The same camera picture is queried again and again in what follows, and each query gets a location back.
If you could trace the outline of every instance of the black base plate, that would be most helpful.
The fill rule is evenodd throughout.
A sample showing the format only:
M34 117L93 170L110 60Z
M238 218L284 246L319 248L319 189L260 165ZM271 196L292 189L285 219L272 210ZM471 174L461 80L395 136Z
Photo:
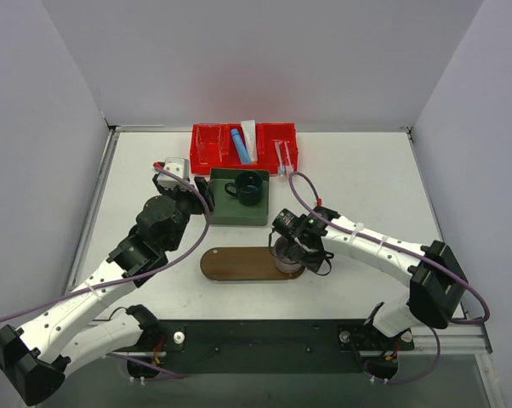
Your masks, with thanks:
M352 344L342 343L340 332L349 332L359 351L391 351L395 346L363 323L362 319L163 320L167 355L161 360L167 369L183 374L361 372ZM185 333L182 349L172 339L179 330ZM412 342L400 341L400 345L401 350L414 349Z

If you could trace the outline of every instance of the white cable clip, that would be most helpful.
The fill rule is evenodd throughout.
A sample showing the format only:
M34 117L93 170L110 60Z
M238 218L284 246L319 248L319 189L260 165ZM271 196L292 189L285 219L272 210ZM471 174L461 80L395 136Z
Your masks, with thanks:
M377 251L375 251L375 257L378 257L378 253L381 252L381 249L383 249L383 244L389 240L388 235L383 235L383 238L381 238L381 242L378 244Z
M86 285L88 287L88 289L95 295L95 297L97 298L98 301L100 301L101 303L103 303L107 308L110 308L110 304L108 304L107 302L105 302L105 300L103 299L103 297L101 295L99 295L97 293L97 291L89 284L87 283L86 281L84 281L84 285Z
M350 234L350 238L347 241L347 244L352 246L352 243L355 241L356 234L358 234L363 229L364 229L364 223L356 223L355 224L355 230L352 231L352 233Z

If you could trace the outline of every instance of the oval wooden tray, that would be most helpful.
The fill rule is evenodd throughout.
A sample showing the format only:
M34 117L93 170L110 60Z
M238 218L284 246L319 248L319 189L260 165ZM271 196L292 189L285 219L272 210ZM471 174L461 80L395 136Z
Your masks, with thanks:
M267 246L230 246L212 248L200 262L205 277L211 281L290 281L304 273L282 273L273 262Z

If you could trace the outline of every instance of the red tray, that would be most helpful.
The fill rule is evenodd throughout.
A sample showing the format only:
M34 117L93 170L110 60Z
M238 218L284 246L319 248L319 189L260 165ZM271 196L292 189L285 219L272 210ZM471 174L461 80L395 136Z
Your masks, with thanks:
M243 137L239 123L196 124L191 132L190 163L193 174L208 175L212 167L269 170L278 174L279 159L275 142L287 142L293 168L298 169L298 143L293 123L257 123L256 145L258 162L241 164L231 138L231 129L237 129ZM284 144L281 144L282 162L286 162Z

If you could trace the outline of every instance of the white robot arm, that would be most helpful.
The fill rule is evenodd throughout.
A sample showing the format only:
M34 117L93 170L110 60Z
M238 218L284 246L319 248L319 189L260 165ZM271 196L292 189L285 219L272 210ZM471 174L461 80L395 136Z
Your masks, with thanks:
M393 242L397 247L435 260L467 282L446 244L434 241L424 246L405 242L367 229L362 223L355 223L325 207L317 207L315 211L352 233L345 234L311 215L298 218L285 208L273 222L273 229L288 242L282 256L313 272L318 271L327 258L347 256L381 270L408 288L394 302L380 303L368 319L367 323L386 337L395 337L418 325L447 327L464 288L414 256L389 249L383 242ZM376 242L360 237L360 233L375 238Z
M177 179L188 181L188 161L162 163ZM128 346L153 348L163 333L157 318L143 306L132 306L104 324L88 324L116 300L143 285L150 276L139 275L168 263L166 252L175 251L193 214L203 214L203 204L177 179L156 174L153 181L161 195L152 197L109 257L75 291L89 292L55 304L17 329L0 329L0 369L26 404L47 399L77 368L107 353ZM212 194L196 178L200 195L213 207ZM107 286L107 283L130 278Z

